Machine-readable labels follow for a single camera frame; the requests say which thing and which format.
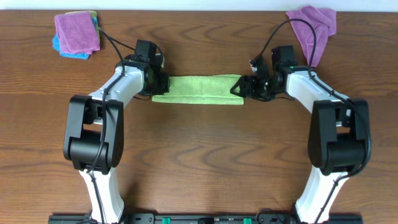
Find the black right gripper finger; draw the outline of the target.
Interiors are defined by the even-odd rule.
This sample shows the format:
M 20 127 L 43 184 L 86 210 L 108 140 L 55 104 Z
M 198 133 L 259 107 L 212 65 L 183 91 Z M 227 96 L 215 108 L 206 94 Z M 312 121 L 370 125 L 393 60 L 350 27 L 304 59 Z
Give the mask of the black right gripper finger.
M 245 90 L 246 91 L 246 76 L 241 76 L 240 78 L 238 78 L 237 82 L 231 87 L 231 88 L 240 88 L 241 90 Z
M 241 90 L 240 88 L 236 87 L 236 88 L 231 88 L 230 89 L 230 93 L 232 95 L 238 96 L 238 97 L 245 97 L 246 96 L 246 92 L 245 90 Z

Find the light green microfiber cloth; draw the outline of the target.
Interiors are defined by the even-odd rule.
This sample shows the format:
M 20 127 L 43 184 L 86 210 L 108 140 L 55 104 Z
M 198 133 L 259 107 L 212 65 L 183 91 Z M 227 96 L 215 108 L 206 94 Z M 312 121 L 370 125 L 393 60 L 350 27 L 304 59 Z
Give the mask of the light green microfiber cloth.
M 230 89 L 240 78 L 241 75 L 237 74 L 170 77 L 169 92 L 154 95 L 152 101 L 193 105 L 243 105 L 242 97 L 230 93 Z

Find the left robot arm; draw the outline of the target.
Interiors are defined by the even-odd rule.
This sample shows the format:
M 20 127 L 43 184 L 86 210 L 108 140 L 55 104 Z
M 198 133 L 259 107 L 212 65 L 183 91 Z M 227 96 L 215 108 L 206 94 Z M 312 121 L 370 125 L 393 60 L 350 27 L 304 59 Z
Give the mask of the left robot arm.
M 164 57 L 125 58 L 114 75 L 89 95 L 74 95 L 68 105 L 63 155 L 83 177 L 91 200 L 89 222 L 119 223 L 124 202 L 117 166 L 124 150 L 124 109 L 137 95 L 167 93 Z

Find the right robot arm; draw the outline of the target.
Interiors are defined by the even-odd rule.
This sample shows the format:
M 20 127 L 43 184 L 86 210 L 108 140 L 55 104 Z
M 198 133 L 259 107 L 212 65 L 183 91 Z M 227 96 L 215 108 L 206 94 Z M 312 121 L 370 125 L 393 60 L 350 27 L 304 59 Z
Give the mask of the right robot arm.
M 366 100 L 352 100 L 336 92 L 307 66 L 291 63 L 265 66 L 255 75 L 243 76 L 231 87 L 233 95 L 272 101 L 278 94 L 301 103 L 311 114 L 308 156 L 312 169 L 293 214 L 282 223 L 345 223 L 358 217 L 330 215 L 342 185 L 359 174 L 371 156 L 369 107 Z

